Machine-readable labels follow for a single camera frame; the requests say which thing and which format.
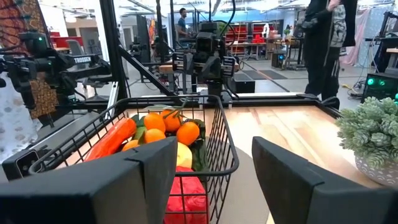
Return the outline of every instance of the pink curtain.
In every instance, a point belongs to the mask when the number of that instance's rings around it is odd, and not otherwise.
[[[340,58],[340,62],[348,65],[355,65],[358,60],[359,47],[363,41],[363,35],[366,27],[366,21],[368,21],[368,16],[370,9],[360,10],[356,13],[356,31],[355,31],[355,47],[347,47],[347,55]]]

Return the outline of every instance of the orange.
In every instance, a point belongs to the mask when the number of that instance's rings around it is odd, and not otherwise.
[[[160,114],[149,113],[144,117],[144,125],[147,130],[159,129],[166,132],[166,125],[164,124],[163,117]]]
[[[129,141],[123,146],[122,152],[124,152],[124,151],[126,151],[128,149],[132,149],[132,148],[137,147],[137,146],[139,146],[138,140]]]
[[[197,124],[192,121],[184,123],[177,131],[177,140],[186,145],[190,146],[200,134],[200,130]]]
[[[171,112],[172,110],[166,109],[163,110],[160,115],[163,117],[164,124],[166,125],[166,131],[174,132],[180,128],[182,117],[179,115],[175,116],[178,113],[178,111],[175,111],[172,114],[168,115]]]
[[[165,138],[166,138],[166,135],[164,134],[164,132],[159,129],[155,129],[155,128],[146,131],[145,136],[144,136],[145,143],[151,143],[151,142],[159,141],[159,140],[162,140]]]

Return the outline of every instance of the green light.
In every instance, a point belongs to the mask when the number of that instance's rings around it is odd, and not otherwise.
[[[368,85],[373,85],[373,84],[374,84],[374,79],[373,78],[368,79]]]

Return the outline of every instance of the patterned fabric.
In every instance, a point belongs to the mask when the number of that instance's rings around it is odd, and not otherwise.
[[[346,10],[344,5],[339,5],[333,11],[333,33],[330,47],[342,47],[347,36]]]
[[[0,88],[0,164],[37,140],[39,120],[32,120],[21,94],[15,91],[7,73],[0,73],[7,86]]]
[[[0,1],[0,45],[11,47],[19,44],[21,32],[47,33],[37,0],[1,0]],[[27,53],[24,46],[15,52]],[[44,82],[44,74],[38,74],[37,80],[31,81],[36,109],[30,112],[32,118],[55,111],[58,103],[55,90]]]

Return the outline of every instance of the orange patterned cloth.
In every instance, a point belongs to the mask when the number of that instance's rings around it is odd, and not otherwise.
[[[18,34],[21,32],[47,33],[45,22],[37,0],[1,0],[0,1],[0,45],[11,47],[20,43]],[[24,46],[14,49],[15,52],[25,52]],[[55,111],[58,103],[57,94],[44,81],[44,74],[38,74],[32,80],[32,92],[36,109],[30,112],[32,118]]]

